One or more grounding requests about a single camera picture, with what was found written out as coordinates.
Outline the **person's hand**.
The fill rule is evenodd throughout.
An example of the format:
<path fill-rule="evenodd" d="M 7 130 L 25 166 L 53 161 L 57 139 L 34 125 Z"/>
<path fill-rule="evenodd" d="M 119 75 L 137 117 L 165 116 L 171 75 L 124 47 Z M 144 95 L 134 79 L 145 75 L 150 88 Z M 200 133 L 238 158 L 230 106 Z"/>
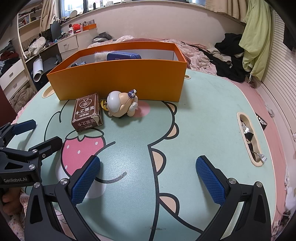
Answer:
<path fill-rule="evenodd" d="M 20 203 L 21 189 L 20 187 L 10 188 L 6 194 L 3 195 L 3 210 L 7 215 L 14 215 L 22 210 Z"/>

